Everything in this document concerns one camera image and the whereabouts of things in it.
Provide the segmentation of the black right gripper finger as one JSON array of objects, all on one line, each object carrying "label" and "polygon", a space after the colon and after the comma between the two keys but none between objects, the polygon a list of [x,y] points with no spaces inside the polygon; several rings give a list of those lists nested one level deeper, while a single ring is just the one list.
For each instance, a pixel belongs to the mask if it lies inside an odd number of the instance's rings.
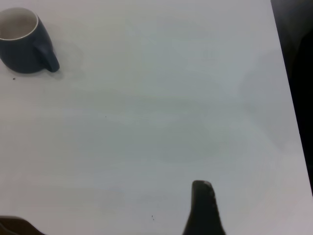
[{"label": "black right gripper finger", "polygon": [[216,195],[208,181],[192,183],[191,210],[184,235],[225,235],[220,219]]}]

